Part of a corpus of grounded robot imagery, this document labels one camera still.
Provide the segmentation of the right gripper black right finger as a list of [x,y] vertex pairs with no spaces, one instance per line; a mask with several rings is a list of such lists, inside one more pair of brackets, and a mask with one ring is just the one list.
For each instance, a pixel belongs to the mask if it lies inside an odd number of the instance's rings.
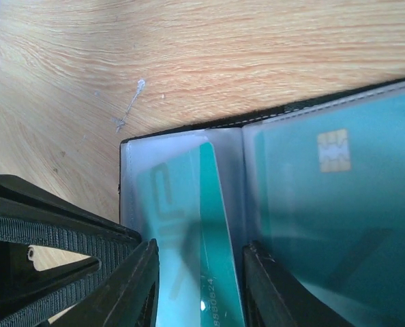
[[258,242],[243,247],[248,326],[351,326],[309,292]]

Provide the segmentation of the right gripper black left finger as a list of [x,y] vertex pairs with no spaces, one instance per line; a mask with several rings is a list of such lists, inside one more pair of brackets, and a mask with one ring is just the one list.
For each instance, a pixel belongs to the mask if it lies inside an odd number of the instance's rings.
[[92,294],[52,326],[155,326],[160,263],[155,239],[144,241]]

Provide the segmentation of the teal credit card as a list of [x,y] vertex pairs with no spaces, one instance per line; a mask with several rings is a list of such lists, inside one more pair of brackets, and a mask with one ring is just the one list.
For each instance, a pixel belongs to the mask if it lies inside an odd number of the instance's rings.
[[405,93],[254,137],[262,239],[356,326],[405,326]]
[[136,181],[144,235],[159,248],[156,326],[244,326],[213,145],[159,163]]

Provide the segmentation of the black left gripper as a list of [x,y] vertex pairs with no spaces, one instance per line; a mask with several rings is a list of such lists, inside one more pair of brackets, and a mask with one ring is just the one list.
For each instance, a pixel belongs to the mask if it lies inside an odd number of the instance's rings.
[[[116,266],[140,242],[138,232],[0,174],[0,326],[36,326],[79,303],[107,279],[97,259]],[[90,257],[40,271],[31,245]]]

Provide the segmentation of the black leather card holder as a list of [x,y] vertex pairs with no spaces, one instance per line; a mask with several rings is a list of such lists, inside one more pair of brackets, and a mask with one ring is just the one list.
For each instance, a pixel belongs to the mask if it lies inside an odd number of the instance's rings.
[[405,78],[120,144],[157,326],[405,326]]

